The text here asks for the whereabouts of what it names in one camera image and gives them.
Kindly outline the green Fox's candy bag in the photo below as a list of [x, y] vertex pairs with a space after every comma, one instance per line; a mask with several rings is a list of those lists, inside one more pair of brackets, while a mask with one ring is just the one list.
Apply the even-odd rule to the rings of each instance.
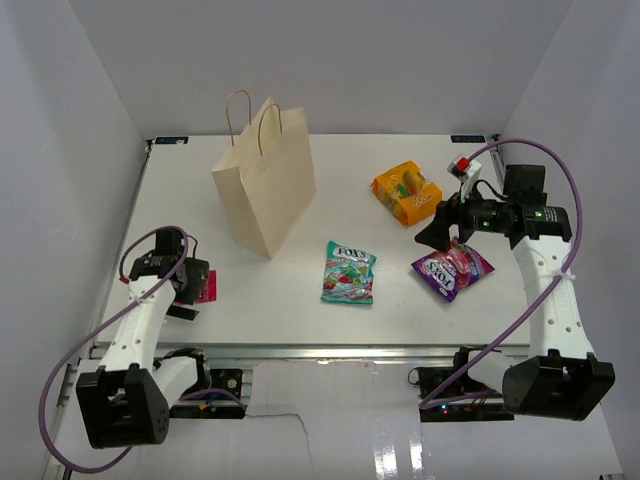
[[330, 304], [373, 304], [373, 267], [377, 257], [334, 241], [327, 244], [321, 300]]

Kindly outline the red snack packet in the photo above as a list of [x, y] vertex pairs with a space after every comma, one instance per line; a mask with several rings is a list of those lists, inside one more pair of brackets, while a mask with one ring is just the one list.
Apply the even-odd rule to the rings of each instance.
[[211, 303], [217, 300], [217, 275], [215, 270], [210, 270], [206, 281], [200, 290], [197, 303]]

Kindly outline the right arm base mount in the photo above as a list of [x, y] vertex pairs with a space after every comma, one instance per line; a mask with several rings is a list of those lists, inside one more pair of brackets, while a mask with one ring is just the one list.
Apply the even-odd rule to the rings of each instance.
[[[414, 367], [408, 375], [410, 386], [419, 390], [419, 399], [442, 383], [452, 367]], [[436, 396], [441, 403], [429, 409], [420, 409], [422, 423], [465, 423], [513, 421], [515, 417], [505, 408], [502, 397], [487, 386], [461, 377]]]

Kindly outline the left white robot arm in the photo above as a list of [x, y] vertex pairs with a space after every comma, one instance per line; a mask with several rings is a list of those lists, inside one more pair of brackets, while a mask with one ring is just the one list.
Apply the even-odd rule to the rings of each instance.
[[83, 373], [76, 395], [90, 445], [95, 449], [158, 445], [169, 430], [171, 408], [186, 395], [205, 396], [211, 374], [205, 353], [194, 347], [155, 356], [164, 321], [192, 321], [209, 264], [188, 254], [178, 227], [154, 232], [154, 248], [137, 258], [128, 285], [130, 310], [93, 372]]

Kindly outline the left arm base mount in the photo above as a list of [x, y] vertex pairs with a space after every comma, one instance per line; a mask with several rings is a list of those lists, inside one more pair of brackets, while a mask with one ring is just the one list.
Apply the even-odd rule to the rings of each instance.
[[245, 416], [244, 408], [249, 404], [251, 395], [252, 371], [211, 369], [210, 376], [212, 388], [235, 396], [243, 406], [226, 394], [213, 392], [179, 402], [170, 410], [171, 419], [239, 420]]

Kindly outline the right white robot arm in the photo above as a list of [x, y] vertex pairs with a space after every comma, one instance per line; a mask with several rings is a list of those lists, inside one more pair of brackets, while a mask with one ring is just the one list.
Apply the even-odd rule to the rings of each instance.
[[467, 198], [454, 194], [416, 235], [417, 243], [438, 251], [449, 246], [451, 226], [461, 240], [475, 232], [504, 235], [528, 302], [500, 338], [482, 350], [462, 350], [462, 363], [424, 397], [421, 409], [439, 406], [450, 385], [466, 399], [488, 387], [512, 414], [582, 421], [613, 386], [614, 367], [595, 355], [569, 272], [579, 234], [565, 209], [547, 205], [544, 179], [542, 166], [509, 166], [502, 200], [485, 200], [477, 191]]

